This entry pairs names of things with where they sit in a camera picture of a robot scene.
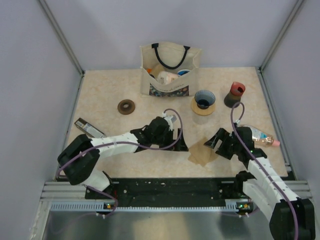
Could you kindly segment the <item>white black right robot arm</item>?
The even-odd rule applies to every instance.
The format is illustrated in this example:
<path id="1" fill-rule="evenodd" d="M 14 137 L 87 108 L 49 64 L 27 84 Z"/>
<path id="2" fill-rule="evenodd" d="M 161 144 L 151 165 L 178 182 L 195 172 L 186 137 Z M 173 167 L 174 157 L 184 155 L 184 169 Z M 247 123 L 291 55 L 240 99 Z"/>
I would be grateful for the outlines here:
<path id="1" fill-rule="evenodd" d="M 272 167 L 265 152 L 255 147 L 248 126 L 229 133 L 220 128 L 204 146 L 230 160 L 237 156 L 246 170 L 240 171 L 233 185 L 239 198 L 249 197 L 264 214 L 275 240 L 314 240 L 316 238 L 313 203 L 293 192 Z"/>

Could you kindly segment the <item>blue cone dripper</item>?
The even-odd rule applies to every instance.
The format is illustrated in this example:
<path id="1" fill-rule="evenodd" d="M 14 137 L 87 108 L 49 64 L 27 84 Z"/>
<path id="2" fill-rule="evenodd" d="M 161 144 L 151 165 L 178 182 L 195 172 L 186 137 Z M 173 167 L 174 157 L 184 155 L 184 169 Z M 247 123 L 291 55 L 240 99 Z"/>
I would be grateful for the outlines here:
<path id="1" fill-rule="evenodd" d="M 195 93 L 194 100 L 200 109 L 205 110 L 215 103 L 216 96 L 213 92 L 203 89 Z"/>

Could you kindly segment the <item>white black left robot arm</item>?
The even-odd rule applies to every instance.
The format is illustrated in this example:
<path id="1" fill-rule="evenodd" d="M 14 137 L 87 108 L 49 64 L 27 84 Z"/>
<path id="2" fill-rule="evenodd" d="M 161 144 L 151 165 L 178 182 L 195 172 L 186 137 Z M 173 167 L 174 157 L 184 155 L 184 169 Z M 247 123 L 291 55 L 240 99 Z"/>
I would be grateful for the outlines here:
<path id="1" fill-rule="evenodd" d="M 117 136 L 78 135 L 58 156 L 57 162 L 71 185 L 92 187 L 102 198 L 109 198 L 114 191 L 113 182 L 105 171 L 97 169 L 97 163 L 115 155 L 144 150 L 188 152 L 182 128 L 178 128 L 174 138 L 175 120 L 175 115 L 158 116 L 142 128 Z"/>

